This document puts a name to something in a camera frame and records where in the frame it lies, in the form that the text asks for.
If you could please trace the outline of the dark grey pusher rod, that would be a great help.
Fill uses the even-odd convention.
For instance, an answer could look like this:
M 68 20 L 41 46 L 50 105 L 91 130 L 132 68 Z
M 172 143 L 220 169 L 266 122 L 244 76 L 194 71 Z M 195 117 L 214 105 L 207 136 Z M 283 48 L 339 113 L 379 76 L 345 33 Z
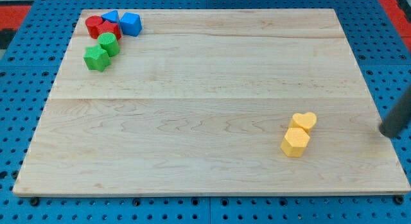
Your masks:
M 379 131 L 388 138 L 398 136 L 410 122 L 410 87 L 398 99 L 389 113 L 382 120 Z

